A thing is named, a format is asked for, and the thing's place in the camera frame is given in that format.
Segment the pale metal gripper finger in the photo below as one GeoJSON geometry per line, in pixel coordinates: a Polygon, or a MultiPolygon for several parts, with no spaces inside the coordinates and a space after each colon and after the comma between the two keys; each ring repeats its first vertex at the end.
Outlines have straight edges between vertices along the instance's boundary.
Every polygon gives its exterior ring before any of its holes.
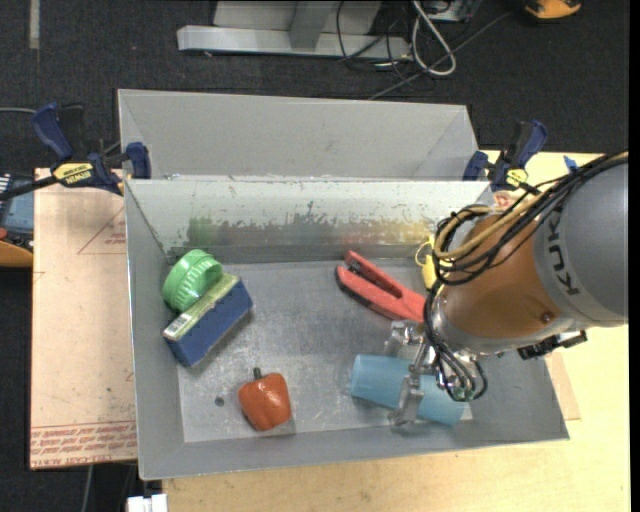
{"type": "Polygon", "coordinates": [[[391,322],[390,335],[384,342],[385,356],[416,356],[424,341],[424,324],[410,320],[391,322]]]}
{"type": "Polygon", "coordinates": [[[420,376],[406,375],[401,384],[397,407],[388,414],[389,422],[393,426],[415,422],[423,398],[420,376]]]}

